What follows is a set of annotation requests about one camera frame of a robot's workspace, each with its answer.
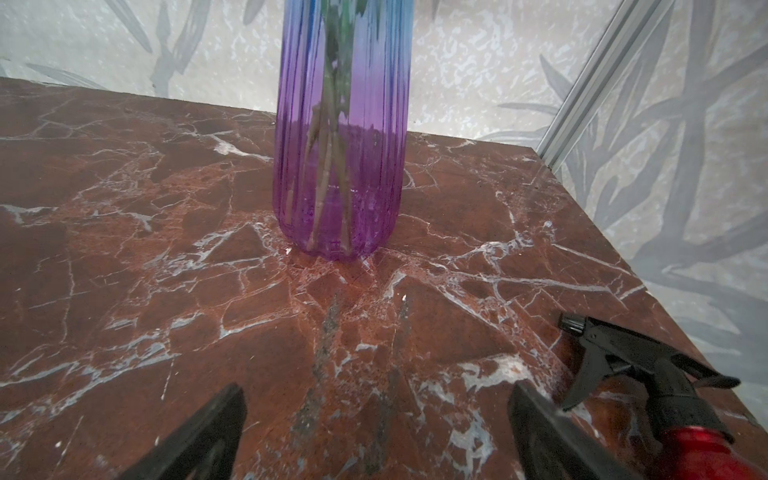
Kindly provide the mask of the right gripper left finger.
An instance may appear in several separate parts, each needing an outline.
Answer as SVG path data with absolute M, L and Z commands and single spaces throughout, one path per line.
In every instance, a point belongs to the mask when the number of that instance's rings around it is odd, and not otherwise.
M 246 416 L 244 391 L 231 383 L 119 477 L 229 479 Z

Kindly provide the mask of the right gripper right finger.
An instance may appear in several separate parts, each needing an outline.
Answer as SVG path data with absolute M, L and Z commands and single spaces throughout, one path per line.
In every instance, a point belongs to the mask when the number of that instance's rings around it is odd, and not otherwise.
M 527 479 L 641 477 L 575 425 L 531 382 L 514 384 L 507 415 Z

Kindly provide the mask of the purple glass vase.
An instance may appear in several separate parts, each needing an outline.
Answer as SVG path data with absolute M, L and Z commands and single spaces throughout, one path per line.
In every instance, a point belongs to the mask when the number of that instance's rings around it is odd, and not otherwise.
M 405 173 L 414 5 L 289 1 L 273 209 L 310 255 L 352 260 L 392 234 Z

